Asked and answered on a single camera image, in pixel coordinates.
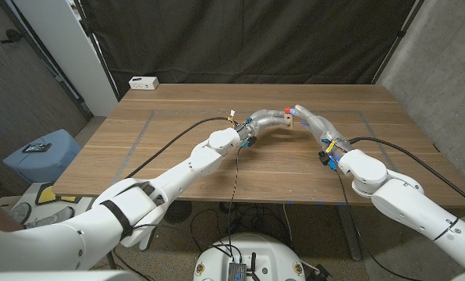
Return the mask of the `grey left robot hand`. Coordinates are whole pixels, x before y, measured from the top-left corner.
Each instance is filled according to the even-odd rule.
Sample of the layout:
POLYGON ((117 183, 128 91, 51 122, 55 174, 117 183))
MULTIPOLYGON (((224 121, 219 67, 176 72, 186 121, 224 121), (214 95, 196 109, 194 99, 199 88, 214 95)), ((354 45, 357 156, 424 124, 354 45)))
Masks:
POLYGON ((261 109, 253 113, 244 123, 236 128, 240 140, 245 141, 248 137, 256 137, 268 126, 285 125, 291 122, 284 118, 284 111, 261 109))

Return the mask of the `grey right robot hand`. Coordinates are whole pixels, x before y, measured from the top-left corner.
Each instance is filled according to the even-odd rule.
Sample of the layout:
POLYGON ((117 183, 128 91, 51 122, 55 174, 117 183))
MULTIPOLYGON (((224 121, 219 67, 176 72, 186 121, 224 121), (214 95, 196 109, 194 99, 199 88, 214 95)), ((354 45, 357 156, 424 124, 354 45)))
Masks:
POLYGON ((295 105, 289 113, 304 121, 305 127, 313 134, 325 152, 341 157, 353 150, 350 142, 326 118, 315 115, 302 105, 295 105))

